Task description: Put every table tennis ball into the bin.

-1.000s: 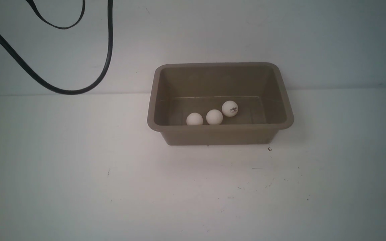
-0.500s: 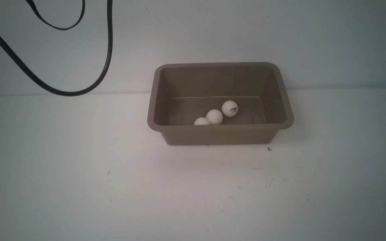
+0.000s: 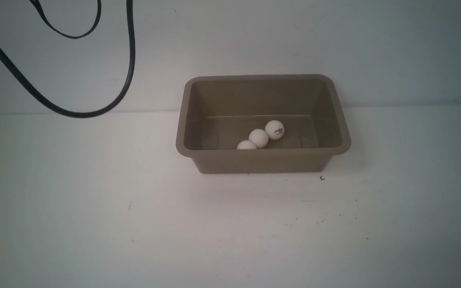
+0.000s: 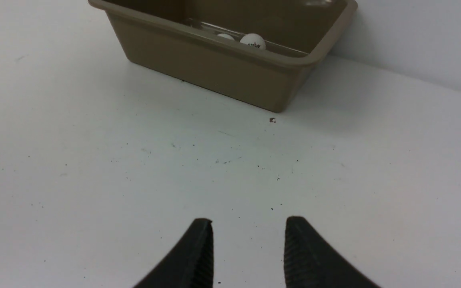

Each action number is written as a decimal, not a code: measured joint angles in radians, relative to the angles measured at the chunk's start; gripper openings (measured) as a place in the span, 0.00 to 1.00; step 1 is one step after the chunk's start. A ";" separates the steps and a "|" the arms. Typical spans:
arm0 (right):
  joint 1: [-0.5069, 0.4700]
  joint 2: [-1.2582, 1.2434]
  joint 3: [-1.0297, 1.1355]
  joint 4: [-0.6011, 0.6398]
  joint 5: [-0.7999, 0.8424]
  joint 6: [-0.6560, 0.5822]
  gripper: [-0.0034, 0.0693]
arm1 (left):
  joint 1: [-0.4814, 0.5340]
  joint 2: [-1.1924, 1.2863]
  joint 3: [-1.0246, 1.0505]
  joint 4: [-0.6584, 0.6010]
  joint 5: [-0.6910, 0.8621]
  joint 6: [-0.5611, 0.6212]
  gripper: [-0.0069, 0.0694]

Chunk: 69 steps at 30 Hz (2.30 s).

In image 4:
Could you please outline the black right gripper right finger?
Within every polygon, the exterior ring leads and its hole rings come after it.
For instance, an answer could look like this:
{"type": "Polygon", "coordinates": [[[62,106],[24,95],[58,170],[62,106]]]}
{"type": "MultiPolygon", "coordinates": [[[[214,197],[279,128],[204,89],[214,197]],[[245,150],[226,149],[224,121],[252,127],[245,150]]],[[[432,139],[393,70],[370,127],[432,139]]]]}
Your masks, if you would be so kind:
{"type": "Polygon", "coordinates": [[[301,216],[287,218],[284,237],[287,288],[377,288],[301,216]]]}

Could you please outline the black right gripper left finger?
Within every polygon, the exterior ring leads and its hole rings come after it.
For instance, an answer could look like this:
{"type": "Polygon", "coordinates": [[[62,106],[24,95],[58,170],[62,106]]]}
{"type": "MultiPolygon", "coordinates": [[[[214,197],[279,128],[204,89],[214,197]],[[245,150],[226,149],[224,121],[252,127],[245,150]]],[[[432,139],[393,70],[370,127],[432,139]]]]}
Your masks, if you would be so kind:
{"type": "Polygon", "coordinates": [[[212,221],[194,219],[181,239],[136,288],[212,288],[214,239],[212,221]]]}

